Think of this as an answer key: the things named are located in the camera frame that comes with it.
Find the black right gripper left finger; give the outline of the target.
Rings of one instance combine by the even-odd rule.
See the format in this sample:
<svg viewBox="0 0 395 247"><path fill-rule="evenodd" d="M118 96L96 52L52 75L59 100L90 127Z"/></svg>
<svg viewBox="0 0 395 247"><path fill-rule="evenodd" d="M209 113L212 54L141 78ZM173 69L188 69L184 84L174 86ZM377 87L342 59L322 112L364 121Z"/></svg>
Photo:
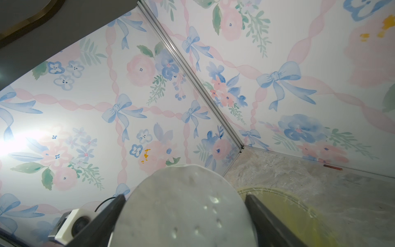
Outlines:
<svg viewBox="0 0 395 247"><path fill-rule="evenodd" d="M106 247L126 199L118 195L67 247Z"/></svg>

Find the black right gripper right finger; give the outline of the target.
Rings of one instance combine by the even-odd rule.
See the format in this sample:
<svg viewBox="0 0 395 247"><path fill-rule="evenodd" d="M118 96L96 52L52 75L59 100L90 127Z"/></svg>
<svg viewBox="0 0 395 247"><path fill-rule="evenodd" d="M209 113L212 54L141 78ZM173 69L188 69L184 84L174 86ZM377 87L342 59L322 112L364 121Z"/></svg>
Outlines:
<svg viewBox="0 0 395 247"><path fill-rule="evenodd" d="M247 195L245 205L254 223L259 247L305 247L256 196Z"/></svg>

